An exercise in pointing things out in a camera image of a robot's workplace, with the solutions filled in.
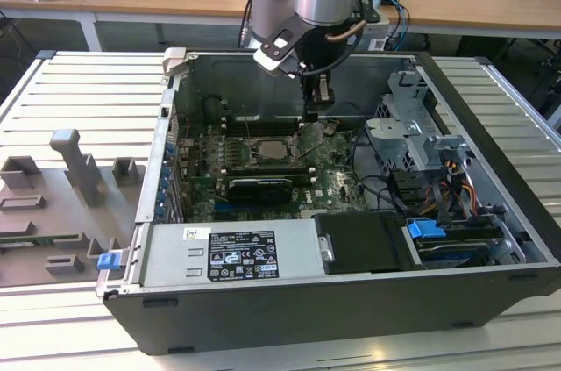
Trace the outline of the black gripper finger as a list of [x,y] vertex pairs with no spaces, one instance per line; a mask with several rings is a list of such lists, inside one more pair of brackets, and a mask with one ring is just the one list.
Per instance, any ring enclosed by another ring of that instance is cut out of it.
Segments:
[[335,103],[335,97],[330,87],[330,75],[318,75],[312,87],[311,117],[314,121],[327,112]]
[[302,99],[303,99],[302,120],[304,122],[316,121],[316,114],[314,108],[315,87],[316,87],[315,77],[304,76],[302,78]]

